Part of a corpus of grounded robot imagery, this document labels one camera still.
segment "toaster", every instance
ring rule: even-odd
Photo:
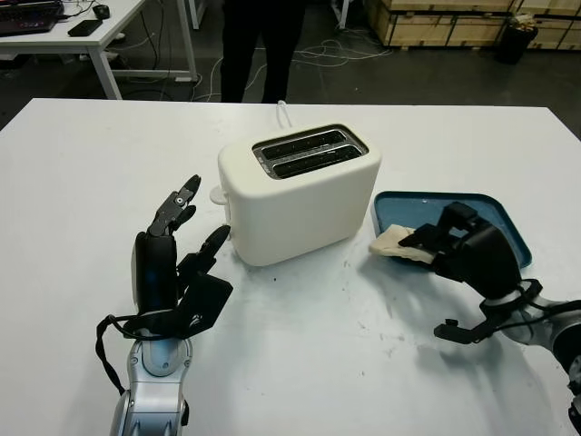
[[[357,232],[381,154],[334,124],[232,144],[220,152],[223,204],[236,252],[250,265],[277,263]]]

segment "robotic hand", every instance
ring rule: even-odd
[[[452,229],[464,234],[455,236]],[[466,282],[485,298],[480,310],[486,319],[481,324],[466,329],[457,320],[446,320],[434,334],[468,344],[503,332],[513,341],[552,352],[569,376],[568,388],[575,396],[569,418],[581,434],[581,301],[541,297],[539,281],[521,279],[504,234],[463,203],[448,205],[437,225],[422,225],[399,245],[433,254],[430,267],[436,274]]]
[[[195,206],[188,204],[200,182],[194,175],[179,192],[171,193],[147,232],[137,234],[132,258],[137,315],[108,315],[97,326],[95,350],[121,395],[111,436],[178,436],[188,423],[182,382],[192,358],[189,338],[214,325],[232,290],[228,282],[208,275],[230,232],[227,225],[176,267],[172,234],[194,215]],[[124,337],[135,339],[127,360],[127,391],[105,356],[103,334],[111,324]]]

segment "wooden crate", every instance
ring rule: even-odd
[[[452,30],[451,15],[397,15],[380,1],[368,13],[371,27],[381,43],[388,46],[442,46]]]
[[[567,30],[559,50],[581,50],[581,21],[575,21]]]
[[[570,25],[571,20],[537,19],[538,34],[528,48],[558,48]]]
[[[493,45],[505,23],[505,18],[458,16],[448,45],[482,47]]]
[[[518,0],[518,12],[533,15],[575,16],[581,13],[581,0]]]
[[[383,0],[390,11],[406,12],[509,12],[516,10],[519,3],[520,0]]]

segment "person's leg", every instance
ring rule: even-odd
[[[240,103],[248,82],[259,28],[256,0],[225,0],[222,33],[222,102]]]
[[[262,102],[277,103],[287,98],[289,70],[302,30],[306,0],[267,0],[266,3],[262,39],[267,74]]]

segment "trash bin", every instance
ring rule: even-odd
[[[537,34],[536,27],[510,23],[502,34],[496,59],[503,64],[516,64]]]

